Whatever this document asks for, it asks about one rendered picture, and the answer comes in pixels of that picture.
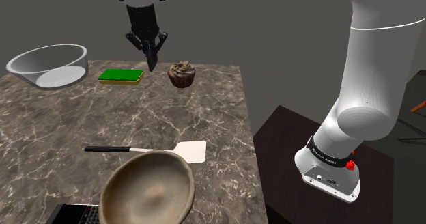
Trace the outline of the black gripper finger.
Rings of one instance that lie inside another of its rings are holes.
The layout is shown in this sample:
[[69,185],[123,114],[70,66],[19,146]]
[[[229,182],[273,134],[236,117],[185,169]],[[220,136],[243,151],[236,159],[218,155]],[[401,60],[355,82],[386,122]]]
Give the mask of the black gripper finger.
[[154,70],[156,64],[158,63],[158,52],[162,48],[165,40],[167,39],[168,34],[162,31],[159,31],[158,35],[152,40],[148,40],[148,50],[146,53],[147,64],[150,72]]
[[125,37],[128,39],[128,41],[130,43],[132,43],[132,45],[139,51],[143,51],[145,52],[145,47],[143,46],[142,42],[140,41],[140,39],[138,39],[138,37],[132,32],[129,31]]

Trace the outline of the chocolate frosted cupcake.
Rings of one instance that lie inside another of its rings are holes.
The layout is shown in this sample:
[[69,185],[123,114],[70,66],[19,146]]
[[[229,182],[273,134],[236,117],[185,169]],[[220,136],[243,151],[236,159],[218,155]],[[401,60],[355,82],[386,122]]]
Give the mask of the chocolate frosted cupcake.
[[195,73],[195,68],[189,61],[174,63],[167,72],[171,83],[177,88],[190,87],[195,79]]

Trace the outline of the green and yellow sponge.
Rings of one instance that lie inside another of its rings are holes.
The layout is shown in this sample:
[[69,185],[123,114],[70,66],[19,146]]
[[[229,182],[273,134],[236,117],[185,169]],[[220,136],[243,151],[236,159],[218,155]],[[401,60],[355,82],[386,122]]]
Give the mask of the green and yellow sponge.
[[101,84],[138,85],[144,75],[142,70],[106,69],[99,77]]

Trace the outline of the clear glass bowl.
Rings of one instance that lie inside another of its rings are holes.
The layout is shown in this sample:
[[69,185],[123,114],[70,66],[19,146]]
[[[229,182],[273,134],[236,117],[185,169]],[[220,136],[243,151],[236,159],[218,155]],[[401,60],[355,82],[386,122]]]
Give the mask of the clear glass bowl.
[[38,89],[62,89],[89,74],[88,51],[78,44],[43,46],[15,56],[5,68]]

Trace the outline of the brown ceramic bowl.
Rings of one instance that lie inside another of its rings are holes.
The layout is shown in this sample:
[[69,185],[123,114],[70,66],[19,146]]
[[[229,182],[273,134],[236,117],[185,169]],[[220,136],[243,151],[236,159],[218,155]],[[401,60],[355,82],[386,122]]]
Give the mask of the brown ceramic bowl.
[[190,165],[177,154],[152,151],[118,167],[99,203],[100,224],[182,224],[195,198]]

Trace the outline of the black calculator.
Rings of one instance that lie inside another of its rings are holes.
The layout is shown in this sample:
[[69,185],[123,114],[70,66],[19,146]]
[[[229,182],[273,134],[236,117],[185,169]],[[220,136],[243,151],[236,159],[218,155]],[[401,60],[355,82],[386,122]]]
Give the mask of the black calculator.
[[100,224],[99,205],[57,204],[45,224]]

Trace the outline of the dark robot stand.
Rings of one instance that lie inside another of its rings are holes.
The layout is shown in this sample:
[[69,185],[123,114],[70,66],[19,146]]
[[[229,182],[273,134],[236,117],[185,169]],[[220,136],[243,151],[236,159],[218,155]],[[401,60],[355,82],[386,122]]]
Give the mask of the dark robot stand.
[[319,124],[277,107],[253,137],[269,224],[393,224],[394,160],[364,144],[355,150],[360,192],[350,202],[340,193],[343,180],[311,167],[303,177],[294,156]]

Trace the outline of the dark side table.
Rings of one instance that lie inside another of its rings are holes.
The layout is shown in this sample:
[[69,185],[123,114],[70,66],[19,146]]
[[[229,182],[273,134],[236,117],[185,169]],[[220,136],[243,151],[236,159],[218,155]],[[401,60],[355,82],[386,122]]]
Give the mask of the dark side table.
[[398,122],[419,137],[400,137],[400,141],[426,141],[426,70],[420,70],[408,82]]

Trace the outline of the black handled white spatula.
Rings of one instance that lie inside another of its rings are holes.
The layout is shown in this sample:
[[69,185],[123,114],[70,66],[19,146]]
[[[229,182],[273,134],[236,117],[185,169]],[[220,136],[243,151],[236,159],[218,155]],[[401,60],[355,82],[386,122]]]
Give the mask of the black handled white spatula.
[[[182,157],[189,164],[204,163],[206,160],[206,146],[205,141],[182,141],[175,145],[172,152]],[[151,152],[156,149],[147,148],[133,148],[130,146],[87,146],[84,148],[85,152]]]

